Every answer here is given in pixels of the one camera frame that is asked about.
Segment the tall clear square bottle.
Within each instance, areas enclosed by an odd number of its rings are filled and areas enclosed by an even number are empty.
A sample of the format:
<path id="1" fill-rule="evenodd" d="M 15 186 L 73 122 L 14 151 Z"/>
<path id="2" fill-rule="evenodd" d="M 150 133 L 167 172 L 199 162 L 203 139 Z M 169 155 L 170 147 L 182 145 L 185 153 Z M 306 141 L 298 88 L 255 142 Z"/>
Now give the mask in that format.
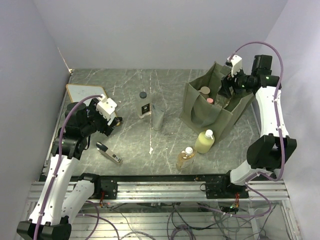
<path id="1" fill-rule="evenodd" d="M 145 91 L 141 91 L 139 93 L 137 101 L 137 113 L 141 119 L 152 113 L 151 97 Z"/>

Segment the green bottle beige cap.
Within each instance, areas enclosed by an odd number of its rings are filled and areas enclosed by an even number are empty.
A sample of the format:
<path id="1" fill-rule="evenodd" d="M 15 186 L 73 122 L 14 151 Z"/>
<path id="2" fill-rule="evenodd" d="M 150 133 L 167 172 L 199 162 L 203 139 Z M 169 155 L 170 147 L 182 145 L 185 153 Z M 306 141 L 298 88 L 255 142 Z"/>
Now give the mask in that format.
<path id="1" fill-rule="evenodd" d="M 207 98 L 209 98 L 209 94 L 210 94 L 211 90 L 209 87 L 203 86 L 200 88 L 199 92 L 205 99 L 207 99 Z"/>

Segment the orange bottle pink cap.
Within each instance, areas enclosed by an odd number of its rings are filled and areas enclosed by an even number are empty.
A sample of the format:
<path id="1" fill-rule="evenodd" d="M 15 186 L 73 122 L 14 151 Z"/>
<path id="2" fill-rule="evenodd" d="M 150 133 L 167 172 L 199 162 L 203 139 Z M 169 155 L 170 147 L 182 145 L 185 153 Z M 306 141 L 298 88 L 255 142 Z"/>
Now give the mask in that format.
<path id="1" fill-rule="evenodd" d="M 207 101 L 209 104 L 211 104 L 211 105 L 214 104 L 214 100 L 213 100 L 212 98 L 210 98 L 210 97 L 208 97 L 208 98 L 206 99 L 206 101 Z"/>

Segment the amber bottle white cap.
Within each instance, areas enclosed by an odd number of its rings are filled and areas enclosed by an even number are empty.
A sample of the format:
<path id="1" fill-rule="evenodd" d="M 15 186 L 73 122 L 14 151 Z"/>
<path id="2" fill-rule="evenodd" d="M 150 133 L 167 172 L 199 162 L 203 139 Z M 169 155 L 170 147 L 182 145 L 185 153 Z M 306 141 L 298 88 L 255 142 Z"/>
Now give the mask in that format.
<path id="1" fill-rule="evenodd" d="M 182 169 L 185 169 L 186 167 L 188 167 L 189 165 L 191 165 L 194 161 L 196 155 L 196 150 L 191 147 L 188 146 L 186 147 L 184 150 L 182 150 L 178 157 L 177 157 L 177 161 L 176 161 L 176 168 L 180 171 Z"/>

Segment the green canvas bag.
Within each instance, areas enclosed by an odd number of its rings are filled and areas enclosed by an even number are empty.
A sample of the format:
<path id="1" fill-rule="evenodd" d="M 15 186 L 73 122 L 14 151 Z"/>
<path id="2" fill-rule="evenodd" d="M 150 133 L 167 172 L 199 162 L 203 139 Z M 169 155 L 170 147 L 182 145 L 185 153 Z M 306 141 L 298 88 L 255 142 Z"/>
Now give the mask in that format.
<path id="1" fill-rule="evenodd" d="M 225 108 L 210 104 L 201 95 L 202 87 L 210 89 L 209 97 L 217 101 L 221 79 L 229 74 L 231 69 L 215 62 L 204 75 L 186 83 L 182 101 L 180 119 L 196 134 L 212 130 L 216 142 L 224 139 L 250 106 L 254 95 L 249 92 L 234 94 L 227 101 Z"/>

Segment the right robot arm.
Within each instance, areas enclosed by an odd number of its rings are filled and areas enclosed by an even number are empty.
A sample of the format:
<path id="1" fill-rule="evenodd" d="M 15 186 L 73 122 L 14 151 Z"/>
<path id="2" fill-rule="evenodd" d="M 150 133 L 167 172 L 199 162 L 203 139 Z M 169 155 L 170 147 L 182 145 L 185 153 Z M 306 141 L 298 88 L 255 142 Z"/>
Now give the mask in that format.
<path id="1" fill-rule="evenodd" d="M 246 153 L 246 161 L 225 174 L 220 186 L 226 198 L 244 191 L 245 184 L 259 176 L 273 180 L 275 170 L 279 173 L 275 180 L 282 177 L 285 163 L 297 148 L 297 140 L 291 138 L 286 129 L 281 106 L 281 80 L 273 75 L 272 56 L 256 55 L 250 74 L 245 74 L 242 58 L 233 55 L 227 58 L 230 73 L 221 80 L 218 94 L 230 98 L 235 94 L 253 93 L 259 108 L 260 137 Z"/>

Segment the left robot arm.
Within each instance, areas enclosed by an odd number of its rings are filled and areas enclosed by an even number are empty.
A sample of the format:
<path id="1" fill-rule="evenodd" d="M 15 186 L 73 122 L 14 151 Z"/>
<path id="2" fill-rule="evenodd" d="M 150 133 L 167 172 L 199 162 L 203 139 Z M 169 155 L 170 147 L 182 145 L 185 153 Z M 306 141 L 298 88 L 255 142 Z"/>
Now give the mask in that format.
<path id="1" fill-rule="evenodd" d="M 83 151 L 96 132 L 109 136 L 123 119 L 115 113 L 117 104 L 112 98 L 91 95 L 70 103 L 65 120 L 52 143 L 48 175 L 38 202 L 29 219 L 19 222 L 17 234 L 24 240 L 67 240 L 78 212 L 91 198 L 102 193 L 101 178 L 84 173 L 74 189 L 66 196 L 67 188 Z"/>

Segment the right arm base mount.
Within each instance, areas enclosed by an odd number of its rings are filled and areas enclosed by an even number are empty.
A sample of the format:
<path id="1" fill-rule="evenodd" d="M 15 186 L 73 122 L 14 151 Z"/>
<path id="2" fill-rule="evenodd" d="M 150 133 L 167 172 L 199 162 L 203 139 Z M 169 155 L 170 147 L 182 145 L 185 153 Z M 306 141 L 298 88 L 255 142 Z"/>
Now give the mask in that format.
<path id="1" fill-rule="evenodd" d="M 205 175 L 200 190 L 205 192 L 207 199 L 247 199 L 249 193 L 244 185 L 231 183 L 230 177 L 225 174 Z"/>

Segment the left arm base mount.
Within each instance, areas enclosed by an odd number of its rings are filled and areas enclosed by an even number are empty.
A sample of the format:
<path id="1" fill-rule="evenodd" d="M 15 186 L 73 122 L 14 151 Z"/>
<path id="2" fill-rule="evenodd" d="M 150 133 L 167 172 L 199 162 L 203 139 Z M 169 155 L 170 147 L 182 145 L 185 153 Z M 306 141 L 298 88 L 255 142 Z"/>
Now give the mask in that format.
<path id="1" fill-rule="evenodd" d="M 101 178 L 101 198 L 115 200 L 118 194 L 118 183 L 112 178 Z"/>

